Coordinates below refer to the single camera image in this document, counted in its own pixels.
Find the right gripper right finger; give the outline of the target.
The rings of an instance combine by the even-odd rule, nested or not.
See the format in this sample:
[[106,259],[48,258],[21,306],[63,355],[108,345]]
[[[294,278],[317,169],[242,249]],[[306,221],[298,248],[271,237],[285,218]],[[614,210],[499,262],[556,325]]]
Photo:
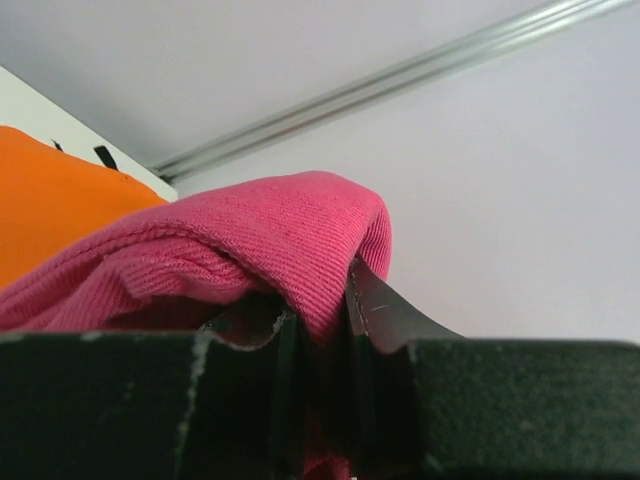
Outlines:
[[635,479],[639,348],[467,339],[356,258],[345,291],[360,479]]

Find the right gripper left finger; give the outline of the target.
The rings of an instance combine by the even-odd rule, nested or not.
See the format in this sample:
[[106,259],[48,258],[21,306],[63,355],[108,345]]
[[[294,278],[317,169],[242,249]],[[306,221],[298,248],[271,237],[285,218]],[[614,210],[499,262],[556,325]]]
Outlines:
[[5,479],[298,479],[297,315],[250,297],[197,332],[1,338]]

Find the pink trousers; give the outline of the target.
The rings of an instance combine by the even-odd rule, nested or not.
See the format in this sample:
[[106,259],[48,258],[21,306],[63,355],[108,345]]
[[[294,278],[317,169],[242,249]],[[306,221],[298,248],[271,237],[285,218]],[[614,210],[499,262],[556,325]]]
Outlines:
[[302,475],[344,479],[329,446],[343,366],[344,290],[363,258],[385,277],[387,209],[374,192],[326,172],[264,178],[150,208],[83,238],[1,294],[11,333],[197,332],[250,297],[297,315]]

